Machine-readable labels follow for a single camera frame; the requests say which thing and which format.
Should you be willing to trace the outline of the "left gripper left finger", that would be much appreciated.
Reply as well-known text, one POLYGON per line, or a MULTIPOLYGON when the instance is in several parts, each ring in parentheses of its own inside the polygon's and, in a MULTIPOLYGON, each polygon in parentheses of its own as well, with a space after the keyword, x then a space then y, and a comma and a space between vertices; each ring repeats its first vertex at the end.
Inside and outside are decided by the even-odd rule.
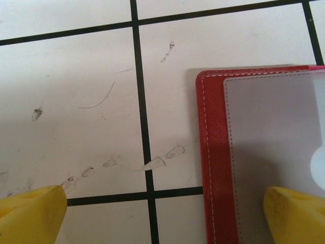
POLYGON ((62 186, 1 199, 1 243, 55 243, 67 211, 62 186))

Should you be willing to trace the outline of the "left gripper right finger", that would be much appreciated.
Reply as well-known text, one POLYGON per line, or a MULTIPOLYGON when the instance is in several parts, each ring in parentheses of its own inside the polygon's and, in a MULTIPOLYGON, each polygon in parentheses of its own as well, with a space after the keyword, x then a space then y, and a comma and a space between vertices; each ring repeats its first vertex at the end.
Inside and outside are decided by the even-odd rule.
POLYGON ((324 243, 324 198, 269 187, 263 210, 274 243, 324 243))

